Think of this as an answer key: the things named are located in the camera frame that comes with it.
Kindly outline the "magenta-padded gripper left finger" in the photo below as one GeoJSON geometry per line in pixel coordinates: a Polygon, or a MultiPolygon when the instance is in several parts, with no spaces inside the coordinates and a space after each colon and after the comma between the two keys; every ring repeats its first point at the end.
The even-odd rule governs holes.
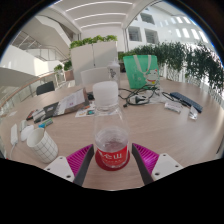
{"type": "Polygon", "coordinates": [[[67,157],[57,157],[45,171],[82,186],[93,155],[94,146],[90,144],[67,157]]]}

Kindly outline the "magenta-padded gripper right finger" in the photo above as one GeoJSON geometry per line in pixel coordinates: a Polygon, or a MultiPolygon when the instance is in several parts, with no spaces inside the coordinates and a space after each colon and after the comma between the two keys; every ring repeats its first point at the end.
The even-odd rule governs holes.
{"type": "Polygon", "coordinates": [[[167,153],[157,154],[156,152],[136,143],[132,144],[132,154],[136,160],[145,185],[183,168],[182,165],[167,153]]]}

